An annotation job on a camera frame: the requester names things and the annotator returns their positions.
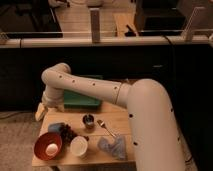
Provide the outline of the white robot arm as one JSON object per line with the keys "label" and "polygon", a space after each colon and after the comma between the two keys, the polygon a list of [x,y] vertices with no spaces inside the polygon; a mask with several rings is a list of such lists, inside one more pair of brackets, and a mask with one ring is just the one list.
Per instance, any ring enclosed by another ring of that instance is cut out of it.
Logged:
{"label": "white robot arm", "polygon": [[128,112],[137,171],[185,171],[180,134],[167,90],[153,79],[133,84],[75,76],[66,63],[41,74],[42,103],[55,107],[66,90],[107,101]]}

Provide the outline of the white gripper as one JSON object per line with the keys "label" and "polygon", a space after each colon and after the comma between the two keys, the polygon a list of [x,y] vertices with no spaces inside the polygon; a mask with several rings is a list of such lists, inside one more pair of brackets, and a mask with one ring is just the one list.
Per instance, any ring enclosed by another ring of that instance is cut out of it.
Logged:
{"label": "white gripper", "polygon": [[62,98],[52,99],[43,94],[41,102],[38,104],[37,110],[35,112],[35,120],[42,120],[50,110],[63,112],[64,100]]}

